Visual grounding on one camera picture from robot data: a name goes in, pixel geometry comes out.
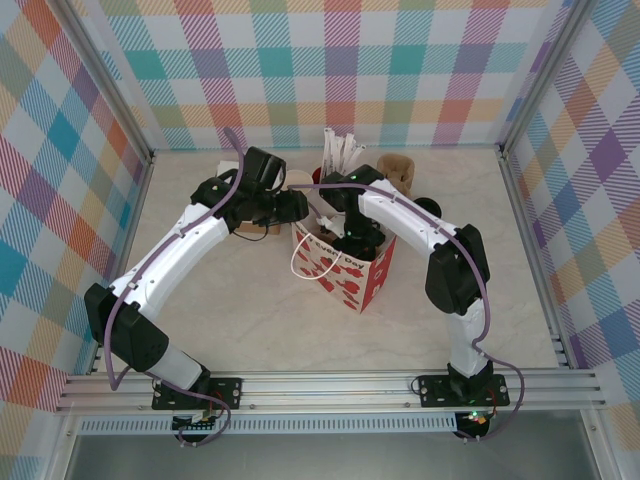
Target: table surface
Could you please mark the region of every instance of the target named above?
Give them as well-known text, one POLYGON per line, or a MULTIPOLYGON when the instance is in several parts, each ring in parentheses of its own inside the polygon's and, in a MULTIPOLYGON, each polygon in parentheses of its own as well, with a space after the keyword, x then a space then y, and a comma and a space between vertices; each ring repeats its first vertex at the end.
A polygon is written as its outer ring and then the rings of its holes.
MULTIPOLYGON (((288 168, 311 172, 321 149, 272 149, 288 168)), ((489 148, 378 149, 416 163, 414 198, 427 196, 443 219, 482 233, 491 270, 491 331, 484 348, 520 367, 556 367, 549 330, 495 153, 489 148)), ((233 152, 160 153, 129 268, 167 232, 189 196, 233 152)), ((316 192, 314 204, 322 201, 316 192)), ((443 314, 426 297, 426 261, 398 241, 384 287, 362 313, 289 269, 291 231, 254 243, 230 236, 175 289, 157 324, 210 370, 394 370, 444 368, 450 341, 443 314)))

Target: aluminum frame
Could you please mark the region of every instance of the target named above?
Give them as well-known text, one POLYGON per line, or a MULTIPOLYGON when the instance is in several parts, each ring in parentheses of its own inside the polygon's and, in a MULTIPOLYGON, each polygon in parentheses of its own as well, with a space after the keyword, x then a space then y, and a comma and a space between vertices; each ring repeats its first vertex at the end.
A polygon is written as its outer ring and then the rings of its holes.
MULTIPOLYGON (((505 375, 512 398, 520 391, 515 372, 505 375)), ((599 409, 606 405, 598 380, 590 370, 525 369, 526 390, 522 410, 599 409)), ((244 379, 242 401, 237 412, 253 414, 329 414, 465 412, 469 407, 422 408, 411 392, 418 375, 445 375, 444 370, 389 372, 215 372, 213 376, 244 379)), ((125 377, 117 392, 111 391, 104 373, 69 377, 58 403, 58 414, 157 415, 151 409, 153 388, 144 374, 125 377)))

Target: plaid wall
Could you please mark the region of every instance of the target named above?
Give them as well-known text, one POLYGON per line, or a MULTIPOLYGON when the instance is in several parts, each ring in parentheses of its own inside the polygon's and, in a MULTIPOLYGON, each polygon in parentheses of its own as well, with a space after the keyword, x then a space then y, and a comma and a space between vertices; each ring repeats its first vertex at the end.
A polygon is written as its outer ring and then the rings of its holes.
POLYGON ((638 478, 640 0, 600 1, 512 158, 573 350, 638 478))
POLYGON ((228 146, 224 126, 261 146, 319 146, 327 125, 493 144, 562 1, 74 3, 150 142, 197 149, 228 146))
POLYGON ((1 12, 0 479, 26 479, 87 364, 82 295, 113 273, 143 163, 45 1, 1 12))
POLYGON ((536 55, 536 59, 531 64, 531 68, 529 69, 529 72, 527 73, 527 76, 524 82, 520 86, 520 90, 518 91, 518 96, 513 102, 513 105, 511 106, 511 110, 509 110, 509 114, 507 115, 507 119, 504 122, 504 125, 502 125, 502 129, 500 130, 500 135, 498 136, 498 141, 496 143, 499 143, 499 144, 504 143, 505 138, 509 132, 509 129, 513 124, 513 120, 516 118, 516 115, 518 115, 518 112, 520 112, 520 107, 522 106, 522 102, 524 102, 525 98, 527 98, 527 96, 529 95, 529 92, 531 92, 531 88, 533 87, 533 84, 535 83, 535 80, 538 77, 540 67, 542 67, 549 53, 551 52, 551 47, 555 43, 560 32, 562 31, 562 27, 567 21, 567 18, 569 17, 569 13, 571 11, 571 7, 573 6, 574 3, 575 3, 575 0, 562 1, 562 6, 558 10, 558 13, 556 14, 556 18, 553 20, 553 24, 551 25, 551 28, 547 32, 547 36, 545 37, 544 42, 542 43, 542 46, 540 47, 540 50, 536 55))

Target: purple cable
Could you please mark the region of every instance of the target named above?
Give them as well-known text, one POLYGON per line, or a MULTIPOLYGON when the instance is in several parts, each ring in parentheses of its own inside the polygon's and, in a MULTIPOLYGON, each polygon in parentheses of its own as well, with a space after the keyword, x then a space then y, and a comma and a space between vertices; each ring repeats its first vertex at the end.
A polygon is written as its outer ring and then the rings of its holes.
POLYGON ((494 363, 497 363, 498 365, 502 365, 502 366, 507 367, 507 368, 513 370, 514 372, 516 372, 516 374, 518 375, 518 378, 520 379, 520 395, 518 396, 518 401, 516 402, 516 405, 513 408, 511 414, 507 417, 507 420, 505 420, 504 423, 502 423, 498 427, 497 430, 495 430, 495 431, 491 432, 490 434, 486 435, 485 437, 483 437, 483 440, 489 440, 489 439, 495 437, 500 432, 502 432, 507 427, 507 425, 509 425, 509 423, 512 422, 513 418, 518 413, 518 410, 520 410, 520 407, 522 407, 522 402, 524 400, 524 390, 525 390, 524 375, 522 374, 522 371, 518 367, 516 367, 515 365, 512 365, 512 364, 510 364, 508 362, 505 362, 505 361, 502 361, 502 360, 498 360, 497 358, 495 358, 495 357, 489 355, 488 353, 486 353, 484 350, 482 350, 482 348, 480 348, 478 346, 478 343, 480 343, 482 340, 484 340, 487 337, 488 333, 489 333, 489 328, 491 327, 491 309, 489 307, 489 297, 487 296, 487 290, 486 290, 485 285, 484 285, 484 280, 482 278, 482 275, 480 274, 480 270, 478 270, 478 266, 473 261, 473 258, 471 257, 471 255, 469 254, 467 249, 464 248, 462 246, 462 244, 458 241, 458 239, 456 239, 449 232, 447 232, 445 230, 441 230, 440 229, 440 225, 438 225, 437 222, 433 221, 424 212, 424 210, 422 210, 420 207, 418 207, 415 203, 413 203, 411 201, 404 200, 403 198, 399 198, 399 197, 395 197, 394 198, 393 194, 391 194, 389 192, 386 192, 384 190, 381 190, 379 188, 372 187, 371 185, 361 185, 359 183, 331 183, 331 184, 319 184, 319 185, 289 185, 289 188, 290 189, 298 189, 298 190, 301 190, 303 188, 317 188, 317 189, 321 189, 321 188, 327 188, 327 189, 359 188, 359 189, 372 191, 372 192, 377 193, 379 195, 382 195, 382 196, 385 196, 387 198, 393 199, 394 201, 398 202, 400 205, 403 205, 404 207, 409 209, 411 212, 415 213, 417 216, 419 216, 421 219, 423 219, 429 225, 431 225, 431 227, 439 230, 440 233, 442 233, 447 238, 447 240, 449 240, 460 251, 462 256, 465 258, 465 260, 467 261, 467 263, 471 267, 471 271, 473 272, 473 276, 475 277, 476 282, 478 283, 478 288, 480 289, 480 296, 482 297, 482 304, 484 305, 484 327, 483 327, 482 332, 480 333, 480 335, 478 335, 476 338, 473 339, 473 341, 471 342, 471 346, 481 356, 483 356, 485 358, 488 358, 489 360, 491 360, 494 363))
MULTIPOLYGON (((131 283, 133 283, 133 284, 137 283, 138 280, 140 280, 142 278, 142 275, 147 270, 147 268, 149 268, 149 266, 156 260, 156 258, 158 258, 158 256, 169 245, 171 245, 176 239, 181 238, 181 236, 183 236, 184 234, 189 232, 191 229, 193 229, 193 228, 197 227, 198 225, 200 225, 207 218, 209 218, 212 215, 214 215, 221 207, 223 207, 229 201, 229 199, 233 196, 233 194, 236 193, 236 190, 238 190, 238 187, 240 185, 240 180, 242 179, 242 174, 244 172, 244 154, 242 153, 242 147, 240 146, 240 140, 238 139, 238 137, 234 133, 234 131, 231 130, 230 128, 228 128, 228 127, 225 127, 224 134, 227 137, 227 139, 229 140, 229 142, 231 143, 231 145, 233 146, 233 148, 238 153, 238 173, 236 174, 236 178, 234 179, 234 182, 231 185, 231 188, 229 189, 227 194, 222 198, 222 200, 220 200, 211 209, 209 209, 206 213, 204 213, 202 216, 200 216, 200 218, 196 219, 195 221, 191 222, 189 225, 184 227, 182 230, 180 230, 180 234, 174 234, 174 235, 171 235, 169 238, 167 238, 162 243, 162 245, 160 245, 160 247, 158 247, 156 249, 156 251, 153 252, 149 256, 149 258, 142 264, 140 269, 135 273, 135 275, 131 279, 131 282, 129 282, 130 284, 131 283)), ((127 298, 127 295, 129 295, 130 292, 131 292, 131 287, 129 287, 129 285, 127 285, 124 288, 124 290, 122 291, 122 293, 120 294, 120 296, 116 299, 116 303, 113 306, 113 308, 111 309, 111 312, 109 313, 109 317, 107 319, 107 325, 105 326, 105 330, 104 330, 105 364, 106 364, 106 367, 107 367, 107 377, 109 378, 109 385, 111 386, 111 390, 113 390, 113 391, 116 391, 118 389, 118 387, 120 386, 120 383, 122 382, 124 376, 127 374, 127 372, 129 372, 129 370, 131 370, 131 367, 127 366, 120 373, 120 375, 118 375, 118 378, 116 378, 115 374, 113 372, 113 362, 111 360, 111 331, 113 330, 113 324, 115 322, 116 315, 117 315, 118 311, 120 310, 120 307, 124 303, 124 300, 127 298)), ((188 390, 179 389, 175 385, 171 385, 171 384, 168 384, 168 383, 167 383, 167 385, 170 388, 173 388, 174 390, 180 391, 180 393, 184 393, 185 395, 190 395, 190 396, 196 397, 196 398, 202 398, 203 397, 202 395, 200 395, 198 393, 189 392, 188 390)), ((207 399, 208 400, 211 399, 215 403, 219 403, 219 400, 217 400, 217 399, 215 399, 213 397, 207 397, 207 399)), ((231 417, 231 411, 229 410, 229 407, 226 406, 226 408, 227 408, 227 412, 228 412, 227 422, 225 423, 224 428, 222 430, 220 430, 218 432, 218 434, 221 434, 226 429, 226 427, 228 426, 228 423, 229 423, 229 419, 231 417)))

